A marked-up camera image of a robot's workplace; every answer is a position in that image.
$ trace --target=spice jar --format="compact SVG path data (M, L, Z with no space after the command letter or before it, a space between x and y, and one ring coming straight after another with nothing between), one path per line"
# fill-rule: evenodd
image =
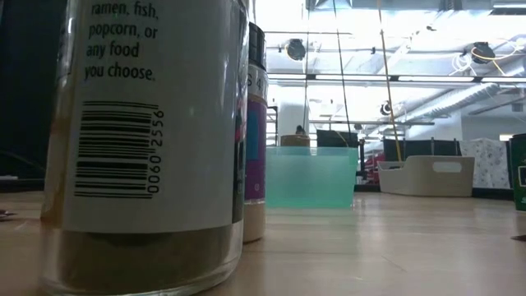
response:
M266 74L265 33L250 23L248 49L247 180L243 242L265 232L266 110L269 78Z

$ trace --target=person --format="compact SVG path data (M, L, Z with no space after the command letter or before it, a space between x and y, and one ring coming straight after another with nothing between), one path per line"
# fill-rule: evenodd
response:
M303 129L303 127L301 125L298 125L296 127L296 135L306 135L305 133L305 130Z

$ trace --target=purple label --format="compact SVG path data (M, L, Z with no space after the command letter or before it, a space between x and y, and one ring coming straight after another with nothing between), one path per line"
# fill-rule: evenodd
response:
M266 106L248 100L245 201L265 200Z

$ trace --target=glass jar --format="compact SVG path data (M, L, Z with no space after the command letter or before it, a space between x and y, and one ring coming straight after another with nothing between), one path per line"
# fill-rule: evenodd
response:
M42 209L51 294L188 295L242 250L247 10L69 0Z

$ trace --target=jar label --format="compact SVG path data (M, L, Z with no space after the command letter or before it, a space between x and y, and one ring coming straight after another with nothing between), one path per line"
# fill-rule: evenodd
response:
M246 15L236 1L201 2L208 8L78 2L68 27L75 85L64 229L160 233L241 219L234 142L245 135Z
M247 180L245 203L265 201L266 92L268 78L259 67L248 68Z

